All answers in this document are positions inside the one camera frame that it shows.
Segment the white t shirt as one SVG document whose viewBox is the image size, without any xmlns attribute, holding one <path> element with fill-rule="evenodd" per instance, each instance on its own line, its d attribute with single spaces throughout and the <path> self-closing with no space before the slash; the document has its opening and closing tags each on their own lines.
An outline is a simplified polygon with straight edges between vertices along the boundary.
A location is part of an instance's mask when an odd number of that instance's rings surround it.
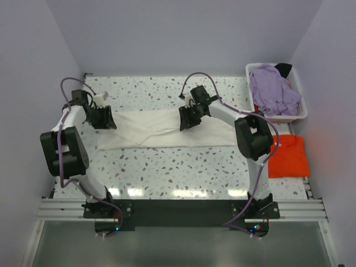
<svg viewBox="0 0 356 267">
<path fill-rule="evenodd" d="M 178 110 L 120 111 L 112 116 L 117 129 L 101 131 L 98 148 L 103 151 L 237 145 L 234 128 L 209 116 L 183 131 Z"/>
</svg>

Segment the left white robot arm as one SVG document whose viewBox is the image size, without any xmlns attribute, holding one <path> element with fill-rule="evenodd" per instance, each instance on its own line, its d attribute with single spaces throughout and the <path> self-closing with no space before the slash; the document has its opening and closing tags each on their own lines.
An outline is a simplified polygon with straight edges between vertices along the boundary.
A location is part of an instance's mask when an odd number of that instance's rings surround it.
<svg viewBox="0 0 356 267">
<path fill-rule="evenodd" d="M 74 90 L 63 109 L 58 124 L 40 135 L 42 150 L 52 176 L 60 179 L 62 188 L 74 184 L 85 195 L 83 208 L 95 218 L 122 218 L 108 188 L 90 169 L 90 158 L 78 127 L 88 123 L 96 130 L 117 128 L 110 106 L 98 107 L 87 91 Z"/>
</svg>

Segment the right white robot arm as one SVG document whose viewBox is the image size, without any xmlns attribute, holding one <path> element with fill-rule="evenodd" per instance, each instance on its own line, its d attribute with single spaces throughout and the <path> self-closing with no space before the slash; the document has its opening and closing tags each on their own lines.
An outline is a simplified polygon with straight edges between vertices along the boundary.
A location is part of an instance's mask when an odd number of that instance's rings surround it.
<svg viewBox="0 0 356 267">
<path fill-rule="evenodd" d="M 247 160 L 250 188 L 247 203 L 228 223 L 247 213 L 253 218 L 261 218 L 273 202 L 268 161 L 274 139 L 269 121 L 261 112 L 240 111 L 229 106 L 218 95 L 209 95 L 204 86 L 195 87 L 186 94 L 181 93 L 179 98 L 184 101 L 179 108 L 180 131 L 201 124 L 204 116 L 222 120 L 235 129 L 237 147 Z"/>
</svg>

